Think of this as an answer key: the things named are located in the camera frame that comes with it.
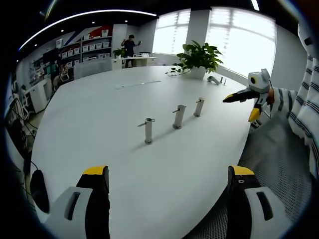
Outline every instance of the person standing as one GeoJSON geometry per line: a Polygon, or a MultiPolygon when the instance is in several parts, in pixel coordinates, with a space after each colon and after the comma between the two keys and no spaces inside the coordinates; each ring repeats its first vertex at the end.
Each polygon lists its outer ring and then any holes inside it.
{"type": "MultiPolygon", "coordinates": [[[[134,55],[134,47],[139,46],[141,44],[141,41],[138,42],[137,45],[135,45],[134,41],[134,35],[130,35],[127,40],[123,40],[121,43],[121,46],[124,46],[125,48],[125,54],[124,57],[132,57],[134,55]]],[[[133,60],[127,60],[125,62],[125,68],[128,68],[129,62],[131,62],[131,65],[133,67],[133,60]]]]}

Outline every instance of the window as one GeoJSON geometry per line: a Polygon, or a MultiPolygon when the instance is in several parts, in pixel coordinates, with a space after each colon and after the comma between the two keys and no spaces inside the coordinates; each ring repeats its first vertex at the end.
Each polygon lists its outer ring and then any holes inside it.
{"type": "Polygon", "coordinates": [[[171,12],[159,17],[156,25],[153,52],[178,54],[186,43],[190,9],[171,12]]]}
{"type": "Polygon", "coordinates": [[[266,68],[271,74],[276,48],[276,24],[247,10],[213,7],[206,42],[223,54],[222,66],[248,77],[266,68]]]}

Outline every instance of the white desk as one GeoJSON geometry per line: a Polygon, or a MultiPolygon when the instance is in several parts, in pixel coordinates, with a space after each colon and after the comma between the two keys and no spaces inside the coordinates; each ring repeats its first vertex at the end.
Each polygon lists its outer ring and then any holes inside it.
{"type": "MultiPolygon", "coordinates": [[[[109,71],[58,89],[32,153],[51,204],[84,170],[106,164],[111,238],[182,238],[204,218],[227,185],[228,166],[239,161],[254,101],[222,103],[245,87],[230,79],[218,86],[169,77],[169,69],[109,71]],[[141,84],[150,81],[161,82],[141,84]],[[206,100],[196,118],[198,97],[206,100]],[[187,108],[183,128],[175,130],[172,111],[179,104],[187,108]],[[151,145],[137,127],[145,118],[156,120],[151,145]]],[[[37,211],[44,221],[47,215],[37,211]]]]}
{"type": "Polygon", "coordinates": [[[155,66],[157,64],[157,58],[151,56],[135,56],[135,57],[123,57],[120,59],[112,59],[112,70],[119,70],[122,68],[122,60],[133,60],[133,67],[140,66],[155,66]]]}
{"type": "Polygon", "coordinates": [[[25,94],[30,94],[33,108],[36,114],[44,110],[52,94],[51,79],[46,78],[38,82],[36,85],[26,90],[25,94]]]}

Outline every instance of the metal post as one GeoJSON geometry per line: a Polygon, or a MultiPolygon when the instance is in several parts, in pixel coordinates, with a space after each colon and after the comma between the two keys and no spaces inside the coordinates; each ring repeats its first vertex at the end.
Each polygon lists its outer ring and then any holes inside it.
{"type": "Polygon", "coordinates": [[[181,122],[183,120],[184,112],[185,112],[186,106],[179,105],[177,106],[177,110],[173,111],[173,113],[176,112],[175,121],[173,124],[174,129],[180,129],[181,128],[181,122]]]}
{"type": "Polygon", "coordinates": [[[194,112],[194,115],[196,117],[200,117],[200,113],[201,113],[201,109],[203,108],[204,101],[205,101],[205,99],[202,98],[202,97],[199,97],[198,101],[196,101],[197,105],[196,105],[196,109],[195,109],[195,112],[194,112]]]}
{"type": "Polygon", "coordinates": [[[138,127],[145,125],[145,143],[151,144],[152,140],[152,122],[155,122],[155,119],[146,118],[145,123],[138,125],[138,127]]]}

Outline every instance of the ceiling light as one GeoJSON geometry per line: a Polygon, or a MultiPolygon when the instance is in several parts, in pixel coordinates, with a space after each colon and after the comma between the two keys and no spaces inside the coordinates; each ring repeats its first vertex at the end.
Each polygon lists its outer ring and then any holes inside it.
{"type": "Polygon", "coordinates": [[[77,16],[82,16],[82,15],[87,15],[87,14],[92,14],[92,13],[99,13],[99,12],[112,12],[112,11],[115,11],[115,12],[131,12],[131,13],[139,13],[139,14],[145,14],[145,15],[150,15],[150,16],[157,16],[156,14],[153,14],[153,13],[148,13],[148,12],[144,12],[144,11],[134,11],[134,10],[123,10],[123,9],[108,9],[108,10],[97,10],[97,11],[88,11],[88,12],[83,12],[83,13],[79,13],[79,14],[76,14],[76,15],[73,15],[73,16],[68,16],[64,19],[61,19],[61,20],[58,20],[52,24],[50,24],[49,26],[46,26],[44,29],[38,31],[35,35],[33,35],[32,37],[30,37],[20,48],[19,50],[21,50],[22,47],[24,47],[29,41],[31,41],[32,39],[34,39],[36,36],[38,36],[40,33],[44,32],[46,29],[49,29],[50,27],[60,23],[60,22],[63,22],[63,21],[66,21],[68,19],[71,19],[71,18],[74,18],[74,17],[77,17],[77,16]]]}
{"type": "Polygon", "coordinates": [[[259,11],[259,6],[258,6],[258,3],[257,3],[257,0],[251,0],[251,3],[253,4],[254,9],[259,11]]]}

